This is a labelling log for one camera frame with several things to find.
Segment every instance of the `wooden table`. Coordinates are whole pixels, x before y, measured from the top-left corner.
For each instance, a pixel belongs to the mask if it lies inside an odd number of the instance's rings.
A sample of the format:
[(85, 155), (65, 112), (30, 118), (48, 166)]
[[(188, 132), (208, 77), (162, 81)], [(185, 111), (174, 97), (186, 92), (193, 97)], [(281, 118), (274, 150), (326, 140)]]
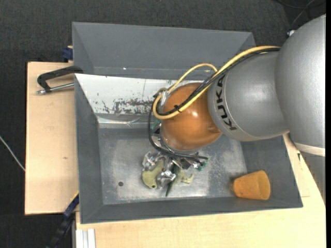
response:
[[(37, 95), (38, 75), (70, 66), (28, 64), (25, 214), (61, 213), (78, 190), (73, 89)], [(72, 82), (72, 75), (50, 85)], [(326, 247), (325, 205), (298, 151), (284, 136), (303, 208), (227, 213), (182, 218), (97, 224), (96, 246), (103, 247)]]

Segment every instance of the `yellow cable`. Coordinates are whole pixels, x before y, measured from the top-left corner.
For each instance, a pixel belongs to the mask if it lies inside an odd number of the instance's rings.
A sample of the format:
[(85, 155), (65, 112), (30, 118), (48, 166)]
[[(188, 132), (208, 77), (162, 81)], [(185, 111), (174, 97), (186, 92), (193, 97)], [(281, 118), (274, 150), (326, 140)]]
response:
[[(245, 57), (246, 55), (249, 55), (251, 53), (254, 53), (254, 52), (258, 52), (258, 51), (261, 51), (261, 50), (268, 50), (268, 49), (274, 49), (274, 48), (279, 48), (277, 46), (260, 46), (260, 47), (254, 47), (254, 48), (251, 48), (251, 49), (248, 49), (246, 51), (243, 51), (241, 53), (239, 53), (238, 55), (234, 56), (232, 59), (230, 59), (221, 69), (219, 69), (217, 71), (217, 69), (215, 68), (215, 66), (211, 65), (211, 64), (199, 64), (199, 65), (196, 65), (194, 67), (192, 67), (191, 69), (189, 69), (186, 73), (183, 74), (183, 76), (168, 90), (168, 92), (172, 92), (175, 87), (193, 70), (195, 70), (196, 68), (198, 67), (201, 67), (201, 66), (209, 66), (209, 67), (212, 67), (215, 71), (215, 74), (212, 76), (212, 78), (214, 78), (215, 76), (218, 76), (221, 72), (223, 72), (226, 68), (228, 68), (229, 66), (233, 65), (237, 60), (239, 60), (240, 58), (242, 57)], [(199, 98), (199, 96), (201, 96), (207, 89), (209, 88), (209, 85), (206, 86), (201, 92), (199, 92), (195, 97), (193, 97), (189, 102), (187, 102), (180, 110), (181, 112), (183, 112), (185, 109), (187, 109), (189, 106), (191, 106), (196, 99)], [(158, 118), (158, 119), (169, 119), (169, 118), (172, 118), (176, 115), (178, 115), (180, 112), (179, 111), (175, 111), (169, 115), (159, 115), (157, 113), (157, 110), (156, 110), (156, 107), (157, 107), (157, 104), (159, 102), (159, 100), (161, 99), (161, 93), (157, 96), (157, 98), (155, 99), (154, 103), (153, 103), (153, 113), (154, 115)]]

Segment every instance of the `metal bracket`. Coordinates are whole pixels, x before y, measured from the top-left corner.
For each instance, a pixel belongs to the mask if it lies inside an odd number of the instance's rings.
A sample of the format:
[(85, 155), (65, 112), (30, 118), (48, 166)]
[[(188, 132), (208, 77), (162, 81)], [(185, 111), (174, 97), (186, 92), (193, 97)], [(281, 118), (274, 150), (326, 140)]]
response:
[(77, 67), (77, 66), (70, 66), (70, 67), (66, 67), (66, 68), (63, 68), (63, 69), (59, 69), (59, 70), (55, 70), (55, 71), (51, 71), (51, 72), (41, 74), (38, 77), (37, 82), (43, 88), (43, 90), (37, 91), (37, 94), (45, 94), (45, 93), (60, 90), (60, 89), (63, 89), (63, 88), (67, 88), (67, 87), (70, 87), (70, 86), (74, 86), (74, 83), (71, 83), (71, 84), (65, 84), (65, 85), (50, 87), (46, 82), (47, 80), (58, 78), (58, 77), (61, 77), (61, 76), (65, 76), (65, 75), (68, 75), (68, 74), (71, 74), (71, 73), (83, 73), (83, 70), (81, 68)]

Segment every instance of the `white cable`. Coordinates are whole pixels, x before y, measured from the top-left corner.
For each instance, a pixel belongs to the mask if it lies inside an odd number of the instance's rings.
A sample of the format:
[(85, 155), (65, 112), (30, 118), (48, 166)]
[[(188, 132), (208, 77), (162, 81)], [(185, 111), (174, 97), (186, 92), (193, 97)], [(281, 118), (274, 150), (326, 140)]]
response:
[(17, 157), (15, 156), (15, 154), (12, 152), (12, 150), (10, 149), (10, 147), (8, 146), (8, 144), (4, 141), (4, 139), (2, 139), (2, 137), (0, 136), (0, 140), (3, 142), (3, 144), (7, 147), (7, 149), (10, 151), (11, 155), (14, 157), (15, 161), (18, 163), (18, 165), (21, 167), (21, 169), (23, 171), (25, 171), (24, 166), (21, 164), (21, 162), (19, 161), (19, 159), (17, 159)]

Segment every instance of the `dark carpet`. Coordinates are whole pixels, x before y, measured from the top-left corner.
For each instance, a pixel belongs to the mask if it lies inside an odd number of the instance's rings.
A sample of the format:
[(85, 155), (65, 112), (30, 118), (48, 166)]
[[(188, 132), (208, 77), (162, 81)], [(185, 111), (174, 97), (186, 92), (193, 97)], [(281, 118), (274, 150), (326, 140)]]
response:
[[(257, 45), (282, 45), (289, 29), (326, 12), (320, 2), (301, 13), (273, 0), (0, 0), (0, 135), (24, 164), (25, 63), (64, 61), (72, 21), (247, 31)], [(45, 247), (61, 215), (24, 216), (24, 172), (2, 144), (0, 170), (0, 247)]]

